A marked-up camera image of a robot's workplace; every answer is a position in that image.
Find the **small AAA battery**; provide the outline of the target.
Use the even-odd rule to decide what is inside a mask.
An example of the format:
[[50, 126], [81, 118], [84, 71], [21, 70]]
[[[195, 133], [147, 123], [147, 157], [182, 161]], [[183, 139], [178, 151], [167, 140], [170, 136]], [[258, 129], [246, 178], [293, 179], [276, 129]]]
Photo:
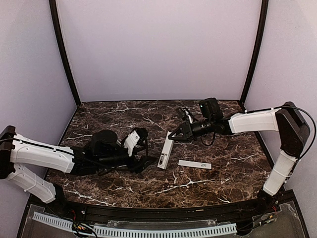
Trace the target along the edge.
[[160, 160], [159, 160], [159, 164], [160, 164], [160, 165], [163, 164], [164, 158], [165, 158], [165, 154], [162, 154], [162, 155], [160, 156]]

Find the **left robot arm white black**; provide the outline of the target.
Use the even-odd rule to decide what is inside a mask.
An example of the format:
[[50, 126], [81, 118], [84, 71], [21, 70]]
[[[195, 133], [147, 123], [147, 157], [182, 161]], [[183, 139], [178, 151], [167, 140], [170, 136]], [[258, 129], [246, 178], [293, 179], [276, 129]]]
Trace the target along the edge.
[[121, 143], [112, 130], [94, 133], [84, 147], [55, 146], [28, 139], [7, 126], [0, 133], [0, 178], [12, 181], [43, 203], [63, 202], [60, 185], [29, 170], [31, 164], [75, 176], [105, 175], [112, 171], [141, 173], [156, 161], [149, 155], [148, 131], [133, 129]]

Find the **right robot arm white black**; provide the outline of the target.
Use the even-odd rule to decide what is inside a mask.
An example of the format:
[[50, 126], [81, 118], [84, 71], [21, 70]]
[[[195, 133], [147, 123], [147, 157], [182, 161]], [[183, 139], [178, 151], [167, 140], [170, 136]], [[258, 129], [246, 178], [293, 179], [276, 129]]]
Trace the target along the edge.
[[191, 142], [199, 137], [213, 135], [234, 135], [243, 132], [276, 131], [281, 146], [279, 156], [266, 182], [257, 194], [255, 210], [264, 213], [277, 201], [278, 192], [292, 176], [296, 165], [307, 153], [306, 142], [311, 130], [302, 116], [304, 110], [293, 102], [253, 111], [244, 111], [224, 117], [216, 98], [199, 101], [204, 120], [197, 120], [187, 108], [179, 108], [183, 120], [168, 138], [173, 141]]

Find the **white remote control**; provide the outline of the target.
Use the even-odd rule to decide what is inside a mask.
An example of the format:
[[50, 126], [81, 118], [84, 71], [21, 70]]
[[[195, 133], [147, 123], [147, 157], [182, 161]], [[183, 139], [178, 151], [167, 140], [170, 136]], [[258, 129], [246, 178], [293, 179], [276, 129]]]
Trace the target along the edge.
[[160, 154], [160, 155], [165, 154], [164, 162], [163, 162], [162, 165], [160, 165], [159, 164], [160, 158], [159, 158], [158, 165], [157, 165], [158, 168], [163, 169], [163, 170], [166, 170], [166, 168], [167, 168], [168, 160], [170, 158], [172, 147], [173, 147], [173, 143], [174, 143], [174, 141], [170, 140], [169, 137], [168, 137], [170, 134], [171, 134], [171, 132], [168, 131], [167, 135], [166, 135], [166, 138], [165, 138], [165, 142], [164, 142], [164, 145], [163, 145], [162, 152]]

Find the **white battery cover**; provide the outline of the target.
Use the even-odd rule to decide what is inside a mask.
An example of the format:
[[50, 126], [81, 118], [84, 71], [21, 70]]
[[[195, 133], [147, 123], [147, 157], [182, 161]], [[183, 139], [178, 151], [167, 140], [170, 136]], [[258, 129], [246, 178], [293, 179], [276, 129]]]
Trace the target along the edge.
[[212, 165], [210, 163], [203, 163], [203, 162], [193, 162], [193, 161], [185, 161], [179, 160], [179, 166], [191, 167], [191, 168], [199, 168], [199, 169], [211, 169]]

